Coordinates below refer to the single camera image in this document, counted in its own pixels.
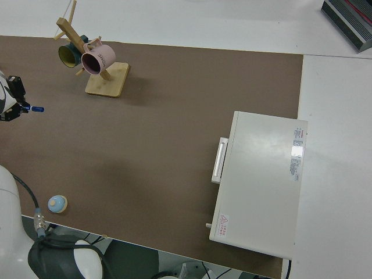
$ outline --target brown surface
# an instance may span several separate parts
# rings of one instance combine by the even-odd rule
[[[302,55],[108,43],[131,71],[119,99],[84,93],[59,60],[65,41],[0,37],[0,69],[44,106],[0,122],[0,164],[34,190],[47,220],[280,277],[281,259],[210,241],[220,137],[235,110],[297,117]],[[65,195],[62,214],[48,199]],[[32,215],[20,189],[22,212]]]

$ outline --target wooden peg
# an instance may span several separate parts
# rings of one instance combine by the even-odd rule
[[[76,74],[75,74],[75,76],[80,76],[83,72],[84,72],[84,68],[82,68],[80,71],[78,71]]]
[[[58,27],[66,33],[66,36],[71,40],[74,46],[80,51],[80,53],[84,53],[84,41],[80,38],[80,36],[76,33],[75,29],[71,26],[71,24],[64,18],[60,17],[57,20]]]
[[[75,7],[76,7],[76,0],[74,0],[72,3],[72,8],[71,8],[70,17],[69,17],[70,24],[72,23],[72,18],[74,17]]]
[[[104,80],[112,80],[112,77],[107,70],[104,70],[100,75]]]
[[[53,39],[56,41],[58,40],[60,37],[62,37],[63,35],[65,35],[65,32],[61,32],[59,33],[56,37],[54,37]]]

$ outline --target blue cap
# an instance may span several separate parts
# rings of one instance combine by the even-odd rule
[[[49,199],[48,208],[51,212],[61,213],[67,207],[67,199],[65,196],[57,195]]]

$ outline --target cable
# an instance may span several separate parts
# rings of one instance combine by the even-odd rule
[[[222,275],[228,273],[231,269],[226,270],[225,272],[222,272],[220,275],[216,277],[216,279],[220,278]]]
[[[202,262],[202,265],[203,265],[203,267],[204,267],[204,269],[205,269],[206,274],[208,275],[208,278],[210,279],[210,276],[209,276],[208,270],[207,270],[207,268],[205,267],[204,262]],[[216,279],[220,278],[222,275],[225,275],[225,274],[228,273],[230,270],[231,270],[231,269],[228,269],[228,270],[226,270],[225,272],[222,272],[220,275],[218,275],[218,276],[216,277]]]
[[[105,258],[105,256],[101,252],[101,250],[99,250],[96,246],[93,246],[93,245],[76,245],[74,242],[61,241],[61,240],[56,240],[56,239],[48,238],[48,237],[41,237],[37,241],[39,242],[37,244],[38,251],[40,251],[42,249],[40,247],[40,245],[45,245],[49,248],[54,248],[54,249],[65,249],[65,250],[68,250],[68,249],[90,249],[90,250],[93,250],[98,254],[101,261],[103,261],[103,264],[105,265],[105,267],[106,267],[108,273],[110,274],[111,278],[116,279],[116,276],[113,274],[113,271],[111,270],[107,259]]]
[[[204,267],[204,269],[205,269],[206,274],[208,275],[208,278],[210,279],[210,276],[209,276],[208,270],[207,270],[207,268],[205,267],[204,262],[202,262],[202,265],[203,265],[203,267]]]
[[[102,240],[105,240],[105,238],[102,237],[99,241],[94,242],[94,244],[97,244],[97,243],[101,242]]]
[[[89,232],[89,233],[87,234],[87,236],[84,237],[84,240],[86,240],[90,235],[91,235],[91,233]]]
[[[291,273],[291,266],[292,266],[292,261],[289,260],[289,262],[288,262],[287,275],[285,276],[285,279],[289,279],[289,274]]]
[[[99,236],[95,241],[93,241],[93,242],[91,243],[91,245],[96,244],[97,242],[101,241],[101,237],[102,237],[102,236]]]
[[[27,186],[27,184],[25,182],[22,181],[21,178],[19,178],[18,176],[16,176],[15,174],[12,173],[12,176],[14,177],[15,180],[17,180],[19,182],[19,184],[21,184],[26,190],[27,192],[30,194],[30,196],[32,197],[33,201],[34,201],[34,204],[35,204],[35,208],[39,208],[39,203],[37,202],[37,199],[34,195],[34,193],[32,192],[32,190],[30,189],[30,187]]]

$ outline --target label sticker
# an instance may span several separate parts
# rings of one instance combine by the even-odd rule
[[[229,220],[228,215],[220,214],[217,236],[226,237],[228,220]]]
[[[301,160],[303,158],[303,138],[305,131],[298,127],[294,131],[293,144],[291,150],[291,165],[289,167],[289,173],[291,180],[299,181],[300,174],[302,172]]]

